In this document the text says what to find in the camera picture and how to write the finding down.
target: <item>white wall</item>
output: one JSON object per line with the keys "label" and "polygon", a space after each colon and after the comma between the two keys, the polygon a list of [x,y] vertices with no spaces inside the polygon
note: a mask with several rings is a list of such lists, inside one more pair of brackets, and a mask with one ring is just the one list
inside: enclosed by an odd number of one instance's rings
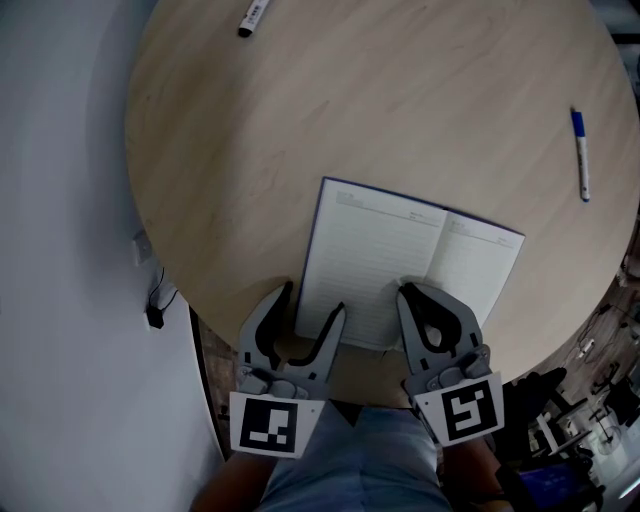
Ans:
{"label": "white wall", "polygon": [[143,322],[127,79],[152,0],[0,2],[0,507],[178,511],[220,462],[189,317]]}

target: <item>white marker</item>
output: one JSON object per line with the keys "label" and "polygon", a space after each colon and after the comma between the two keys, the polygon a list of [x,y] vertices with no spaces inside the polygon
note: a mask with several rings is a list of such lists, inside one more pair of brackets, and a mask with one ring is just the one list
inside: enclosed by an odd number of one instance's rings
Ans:
{"label": "white marker", "polygon": [[244,18],[242,18],[242,23],[240,23],[240,28],[238,28],[238,35],[240,37],[249,37],[253,34],[267,5],[269,5],[269,0],[253,0],[253,2],[251,2],[251,7],[249,7]]}
{"label": "white marker", "polygon": [[587,135],[584,131],[584,121],[582,114],[571,110],[571,121],[573,122],[573,131],[576,134],[578,143],[578,166],[580,167],[580,197],[585,203],[591,199],[589,193],[589,158],[587,157]]}

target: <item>lined paper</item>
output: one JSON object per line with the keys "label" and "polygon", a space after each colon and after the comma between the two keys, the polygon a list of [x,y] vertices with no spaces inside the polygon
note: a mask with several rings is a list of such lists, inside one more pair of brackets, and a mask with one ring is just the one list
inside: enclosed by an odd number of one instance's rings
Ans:
{"label": "lined paper", "polygon": [[523,242],[518,233],[449,212],[425,283],[464,302],[482,326]]}
{"label": "lined paper", "polygon": [[447,212],[420,201],[325,180],[295,331],[317,338],[344,302],[342,341],[386,350],[400,332],[400,280],[422,281]]}

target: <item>round wooden table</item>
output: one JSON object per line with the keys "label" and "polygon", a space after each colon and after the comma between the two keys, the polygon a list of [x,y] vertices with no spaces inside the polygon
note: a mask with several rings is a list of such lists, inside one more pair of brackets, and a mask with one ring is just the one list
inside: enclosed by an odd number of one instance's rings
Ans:
{"label": "round wooden table", "polygon": [[[299,284],[335,176],[524,233],[483,329],[492,368],[515,378],[564,343],[611,283],[640,192],[634,96],[589,3],[272,0],[242,39],[249,3],[161,0],[129,91],[135,200],[203,320],[233,345],[262,297]],[[404,404],[407,371],[401,353],[342,346],[332,392]]]}

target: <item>black and white square tag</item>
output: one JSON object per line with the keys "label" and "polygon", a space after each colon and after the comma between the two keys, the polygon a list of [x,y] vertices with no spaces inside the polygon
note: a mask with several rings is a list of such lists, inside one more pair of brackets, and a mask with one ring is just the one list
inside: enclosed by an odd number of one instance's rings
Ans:
{"label": "black and white square tag", "polygon": [[293,453],[298,404],[247,398],[240,446]]}
{"label": "black and white square tag", "polygon": [[231,449],[299,458],[324,407],[321,400],[230,394]]}
{"label": "black and white square tag", "polygon": [[443,446],[468,441],[504,427],[499,373],[414,397]]}

